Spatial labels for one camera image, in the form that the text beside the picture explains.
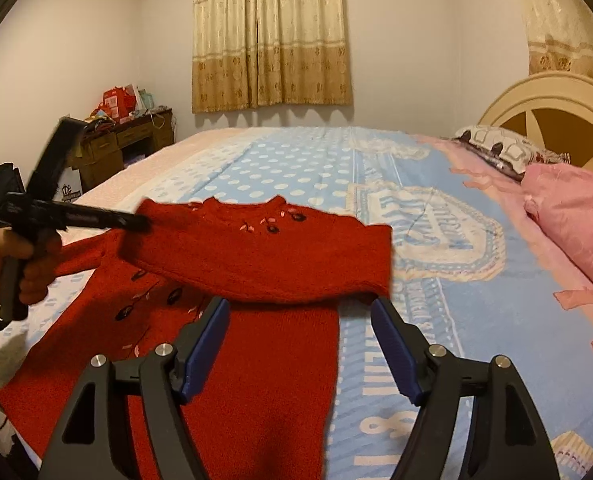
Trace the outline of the person's left hand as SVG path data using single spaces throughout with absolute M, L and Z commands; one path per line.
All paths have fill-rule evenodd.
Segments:
M 46 298 L 48 287 L 56 278 L 61 247 L 61 237 L 54 231 L 43 232 L 34 246 L 9 228 L 0 229 L 0 284 L 7 258 L 26 260 L 19 298 L 27 306 L 38 304 Z

